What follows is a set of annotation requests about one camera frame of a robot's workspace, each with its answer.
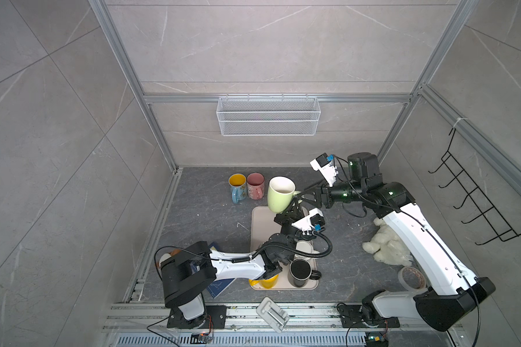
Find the light green mug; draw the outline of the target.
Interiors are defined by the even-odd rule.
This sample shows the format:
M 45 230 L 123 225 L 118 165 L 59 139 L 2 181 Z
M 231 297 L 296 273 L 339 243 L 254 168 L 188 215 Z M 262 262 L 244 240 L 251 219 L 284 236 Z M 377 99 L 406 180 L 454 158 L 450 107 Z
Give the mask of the light green mug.
M 295 183 L 285 176 L 275 176 L 269 182 L 268 207 L 273 213 L 286 210 L 297 192 Z

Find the pink cartoon mug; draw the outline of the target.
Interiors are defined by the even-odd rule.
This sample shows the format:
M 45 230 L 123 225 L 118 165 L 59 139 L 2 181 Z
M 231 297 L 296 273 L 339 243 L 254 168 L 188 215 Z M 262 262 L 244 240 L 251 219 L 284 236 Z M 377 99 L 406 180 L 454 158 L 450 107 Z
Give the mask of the pink cartoon mug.
M 261 200 L 265 192 L 265 178 L 261 173 L 247 176 L 247 193 L 252 200 Z

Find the blue mug yellow inside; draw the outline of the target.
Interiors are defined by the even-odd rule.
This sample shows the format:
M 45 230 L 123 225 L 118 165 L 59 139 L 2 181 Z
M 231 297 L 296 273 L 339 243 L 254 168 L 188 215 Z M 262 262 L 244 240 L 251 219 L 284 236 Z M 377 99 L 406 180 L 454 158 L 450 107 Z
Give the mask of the blue mug yellow inside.
M 247 197 L 247 179 L 241 173 L 235 173 L 229 180 L 232 202 L 237 204 Z

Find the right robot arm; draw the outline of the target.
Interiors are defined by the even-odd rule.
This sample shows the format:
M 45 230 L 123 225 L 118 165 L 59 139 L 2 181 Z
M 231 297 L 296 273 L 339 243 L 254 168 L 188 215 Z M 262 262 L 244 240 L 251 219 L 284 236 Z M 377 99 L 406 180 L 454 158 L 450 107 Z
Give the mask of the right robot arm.
M 380 290 L 366 296 L 361 311 L 367 324 L 414 318 L 445 332 L 495 292 L 489 278 L 478 277 L 447 247 L 402 184 L 383 181 L 374 154 L 352 154 L 343 166 L 340 158 L 324 153 L 311 167 L 326 180 L 314 186 L 313 206 L 361 202 L 398 235 L 428 279 L 429 288 L 419 294 Z

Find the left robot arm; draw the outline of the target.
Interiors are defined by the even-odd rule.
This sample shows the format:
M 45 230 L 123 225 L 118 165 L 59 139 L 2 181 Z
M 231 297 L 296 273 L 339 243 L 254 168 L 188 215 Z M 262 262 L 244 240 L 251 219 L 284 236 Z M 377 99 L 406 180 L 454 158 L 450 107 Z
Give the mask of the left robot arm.
M 275 222 L 281 231 L 249 253 L 220 252 L 198 241 L 163 254 L 156 270 L 162 280 L 165 307 L 180 313 L 187 322 L 203 319 L 206 306 L 202 292 L 214 281 L 268 280 L 295 260 L 330 255 L 332 243 L 323 234 L 326 222 L 320 209 L 304 214 L 300 207 L 288 208 L 276 214 Z

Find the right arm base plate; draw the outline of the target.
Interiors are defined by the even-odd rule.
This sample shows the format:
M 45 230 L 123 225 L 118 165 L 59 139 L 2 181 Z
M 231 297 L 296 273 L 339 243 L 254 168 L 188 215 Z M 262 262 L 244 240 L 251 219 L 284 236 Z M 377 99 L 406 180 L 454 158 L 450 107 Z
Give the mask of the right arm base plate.
M 383 318 L 369 305 L 338 303 L 343 328 L 399 328 L 398 318 Z

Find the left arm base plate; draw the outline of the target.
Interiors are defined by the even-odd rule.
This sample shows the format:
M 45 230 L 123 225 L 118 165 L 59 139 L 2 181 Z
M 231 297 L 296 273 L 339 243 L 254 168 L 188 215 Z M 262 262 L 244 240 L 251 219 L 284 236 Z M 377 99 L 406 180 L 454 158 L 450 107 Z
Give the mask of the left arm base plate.
M 177 329 L 224 329 L 226 319 L 227 306 L 224 305 L 206 305 L 204 313 L 192 320 L 187 320 L 179 308 L 174 308 L 169 315 L 166 327 Z

